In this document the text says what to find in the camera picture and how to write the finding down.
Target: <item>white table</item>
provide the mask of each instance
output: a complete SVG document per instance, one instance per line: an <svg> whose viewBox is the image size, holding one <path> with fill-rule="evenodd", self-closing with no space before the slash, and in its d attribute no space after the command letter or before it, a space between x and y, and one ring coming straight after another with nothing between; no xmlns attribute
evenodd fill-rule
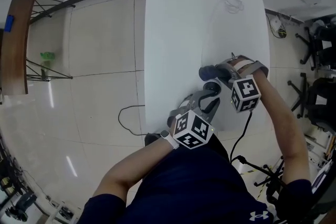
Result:
<svg viewBox="0 0 336 224"><path fill-rule="evenodd" d="M244 54L269 67L269 43L263 0L241 0L244 9L231 14L223 0L146 0L145 109L148 131L166 127L169 112L202 88L201 66ZM214 117L217 130L244 128L248 112L236 114L224 85ZM260 103L250 128L269 122Z"/></svg>

